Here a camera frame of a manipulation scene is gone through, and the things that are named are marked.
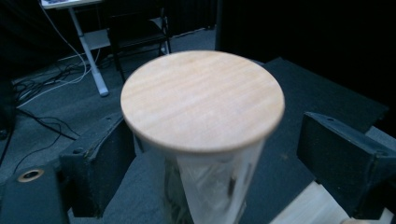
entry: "black chair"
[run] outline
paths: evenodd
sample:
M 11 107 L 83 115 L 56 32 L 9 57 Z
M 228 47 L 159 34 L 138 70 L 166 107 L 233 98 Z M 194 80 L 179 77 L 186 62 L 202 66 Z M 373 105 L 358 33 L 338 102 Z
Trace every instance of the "black chair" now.
M 114 62 L 125 81 L 120 58 L 158 50 L 171 53 L 164 0 L 105 0 L 107 34 Z

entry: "table leg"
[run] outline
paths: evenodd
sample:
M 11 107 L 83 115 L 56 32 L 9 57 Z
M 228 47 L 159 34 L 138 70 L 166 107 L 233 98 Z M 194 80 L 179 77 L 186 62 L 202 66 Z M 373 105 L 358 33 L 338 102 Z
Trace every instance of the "table leg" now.
M 69 13 L 70 13 L 70 16 L 72 17 L 73 23 L 76 26 L 79 41 L 81 42 L 81 45 L 84 48 L 85 54 L 87 55 L 88 61 L 90 63 L 91 70 L 92 70 L 92 76 L 93 76 L 93 79 L 95 80 L 96 87 L 99 90 L 99 93 L 101 96 L 107 96 L 108 89 L 107 89 L 106 83 L 103 81 L 102 75 L 101 75 L 99 69 L 96 67 L 96 63 L 92 57 L 91 50 L 88 47 L 88 44 L 85 40 L 84 33 L 82 33 L 81 28 L 79 26 L 79 23 L 78 23 L 78 20 L 76 17 L 76 12 L 74 11 L 74 9 L 72 7 L 70 7 Z

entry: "black curtain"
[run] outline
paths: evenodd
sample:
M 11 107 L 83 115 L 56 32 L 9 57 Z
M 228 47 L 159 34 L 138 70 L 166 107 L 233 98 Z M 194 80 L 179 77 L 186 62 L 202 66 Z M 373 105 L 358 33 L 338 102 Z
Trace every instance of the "black curtain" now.
M 82 52 L 76 28 L 67 9 L 43 10 L 40 4 L 39 0 L 0 1 L 1 77 L 23 77 L 74 53 L 66 42 Z M 96 28 L 97 16 L 93 13 L 94 15 L 78 13 L 79 20 L 84 21 L 81 24 L 84 31 L 87 27 Z
M 217 18 L 217 0 L 167 0 L 169 35 L 181 35 L 201 28 L 213 28 Z
M 396 130 L 396 13 L 390 1 L 219 0 L 218 15 L 217 50 L 263 63 L 276 57 L 297 63 L 388 105 L 384 123 Z

